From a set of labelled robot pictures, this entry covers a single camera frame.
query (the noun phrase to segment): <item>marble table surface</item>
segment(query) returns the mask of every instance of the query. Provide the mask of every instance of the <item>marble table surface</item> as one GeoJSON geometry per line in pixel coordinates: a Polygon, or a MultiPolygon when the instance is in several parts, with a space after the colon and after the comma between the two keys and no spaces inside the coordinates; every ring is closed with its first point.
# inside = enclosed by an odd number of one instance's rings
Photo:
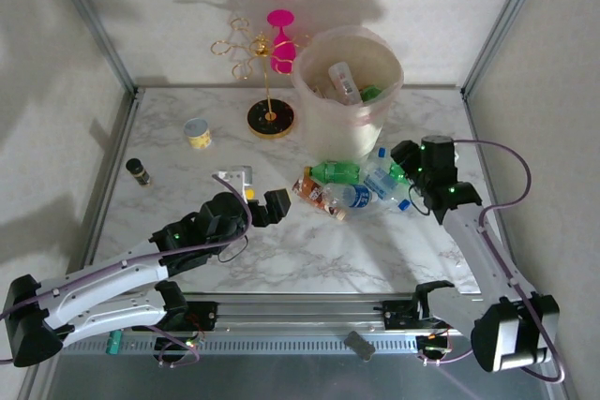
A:
{"type": "MultiPolygon", "coordinates": [[[[299,111],[294,90],[274,89],[272,96],[299,111]]],[[[296,197],[292,184],[306,165],[318,161],[303,148],[297,123],[279,140],[261,140],[250,133],[248,108],[263,98],[264,90],[254,88],[146,90],[95,261],[120,254],[198,211],[222,190],[211,178],[215,170],[249,165],[261,203],[265,191],[288,188],[292,198],[288,216],[275,226],[252,228],[249,246],[237,259],[219,263],[212,258],[205,266],[174,277],[184,292],[407,293],[418,283],[438,279],[454,282],[462,292],[479,292],[458,247],[432,216],[423,217],[410,208],[340,222],[296,197]],[[213,137],[201,151],[192,149],[183,134],[186,120],[197,116],[208,121],[213,137]],[[126,171],[125,161],[132,157],[144,164],[152,186],[139,186],[126,171]]],[[[458,90],[403,89],[379,143],[419,142],[429,134],[472,136],[458,90]]],[[[473,183],[484,204],[489,204],[476,149],[462,145],[457,151],[459,179],[473,183]]],[[[223,258],[229,255],[226,249],[223,258]]]]}

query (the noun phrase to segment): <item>small black bottle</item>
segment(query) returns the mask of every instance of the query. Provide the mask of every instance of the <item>small black bottle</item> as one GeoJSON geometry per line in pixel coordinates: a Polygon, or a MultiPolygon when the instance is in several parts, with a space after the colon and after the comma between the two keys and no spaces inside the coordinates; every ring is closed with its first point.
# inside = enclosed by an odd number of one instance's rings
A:
{"type": "Polygon", "coordinates": [[[141,186],[150,185],[150,174],[143,168],[142,162],[138,158],[131,158],[126,164],[125,168],[133,175],[141,186]]]}

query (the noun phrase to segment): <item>clear water bottle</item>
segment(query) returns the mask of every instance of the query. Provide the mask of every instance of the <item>clear water bottle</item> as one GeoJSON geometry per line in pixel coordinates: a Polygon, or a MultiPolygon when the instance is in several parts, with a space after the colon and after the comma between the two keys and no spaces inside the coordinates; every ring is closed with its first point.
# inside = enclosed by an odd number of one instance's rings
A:
{"type": "Polygon", "coordinates": [[[323,187],[322,196],[330,205],[340,208],[370,209],[378,200],[364,185],[330,183],[323,187]]]}
{"type": "Polygon", "coordinates": [[[401,211],[405,211],[411,202],[409,201],[409,187],[397,182],[389,174],[389,168],[384,169],[376,160],[368,160],[363,168],[365,174],[365,186],[373,191],[384,201],[389,201],[401,211]]]}

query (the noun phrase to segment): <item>yellow can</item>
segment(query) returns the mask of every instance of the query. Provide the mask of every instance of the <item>yellow can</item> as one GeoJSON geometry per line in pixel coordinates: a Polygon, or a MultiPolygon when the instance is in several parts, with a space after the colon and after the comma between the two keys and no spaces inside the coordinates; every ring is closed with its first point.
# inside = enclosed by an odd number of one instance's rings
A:
{"type": "Polygon", "coordinates": [[[208,123],[200,117],[188,120],[184,125],[184,133],[186,133],[189,145],[194,149],[205,149],[210,145],[208,123]]]}

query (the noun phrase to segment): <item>green connector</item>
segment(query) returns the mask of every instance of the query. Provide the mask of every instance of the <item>green connector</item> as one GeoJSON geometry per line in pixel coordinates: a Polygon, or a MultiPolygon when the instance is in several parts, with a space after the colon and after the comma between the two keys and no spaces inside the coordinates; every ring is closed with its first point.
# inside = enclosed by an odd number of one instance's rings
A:
{"type": "Polygon", "coordinates": [[[403,183],[404,185],[411,184],[411,182],[409,182],[406,179],[406,174],[404,173],[404,170],[402,170],[402,168],[396,163],[392,163],[392,165],[390,166],[390,177],[392,177],[398,183],[403,183]]]}
{"type": "Polygon", "coordinates": [[[119,353],[122,337],[123,332],[121,330],[115,330],[114,332],[111,332],[109,336],[109,342],[106,343],[107,355],[117,355],[119,353]]]}

